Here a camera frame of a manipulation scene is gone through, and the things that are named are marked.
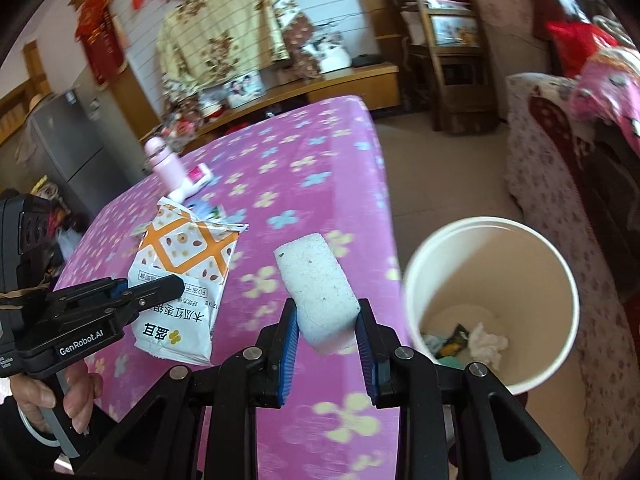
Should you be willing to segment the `person's left hand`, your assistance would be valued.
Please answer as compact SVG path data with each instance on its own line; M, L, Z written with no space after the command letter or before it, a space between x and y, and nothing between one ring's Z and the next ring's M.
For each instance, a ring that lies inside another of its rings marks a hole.
M103 378L96 373L90 373L84 361L79 361L64 370L64 378L68 389L63 400L66 415L78 434L86 431L90 424L93 402L103 391ZM12 396L18 408L35 430L50 434L51 429L41 413L43 408L56 405L53 391L38 379L23 374L10 378Z

